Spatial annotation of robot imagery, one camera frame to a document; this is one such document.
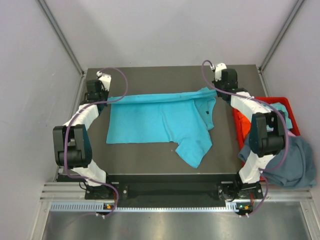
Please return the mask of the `bright cyan t shirt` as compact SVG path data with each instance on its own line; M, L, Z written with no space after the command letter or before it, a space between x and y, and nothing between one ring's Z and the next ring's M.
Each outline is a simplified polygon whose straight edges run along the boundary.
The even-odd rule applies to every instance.
M113 101L107 144L176 143L176 153L198 168L212 147L213 110L217 92L128 95Z

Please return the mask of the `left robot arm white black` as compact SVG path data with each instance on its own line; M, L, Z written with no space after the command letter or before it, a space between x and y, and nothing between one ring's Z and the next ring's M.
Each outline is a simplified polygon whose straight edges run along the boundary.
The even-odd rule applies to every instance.
M88 80L86 82L87 92L75 113L78 117L74 121L69 120L62 126L54 127L52 131L56 164L59 167L64 166L65 136L67 127L70 127L67 139L67 169L82 177L88 177L84 183L90 190L96 189L97 194L105 199L113 194L114 187L107 182L107 173L100 169L93 160L88 129L107 106L105 103L90 104L108 99L111 79L111 76L107 74Z

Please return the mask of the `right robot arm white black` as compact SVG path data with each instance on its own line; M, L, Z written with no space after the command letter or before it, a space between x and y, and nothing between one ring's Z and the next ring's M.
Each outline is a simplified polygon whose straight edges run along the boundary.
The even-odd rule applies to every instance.
M285 148L288 129L283 113L276 113L244 88L238 87L235 69L220 63L212 68L217 95L241 112L250 121L248 143L250 152L244 166L236 174L233 192L245 198L258 186L261 173L268 163Z

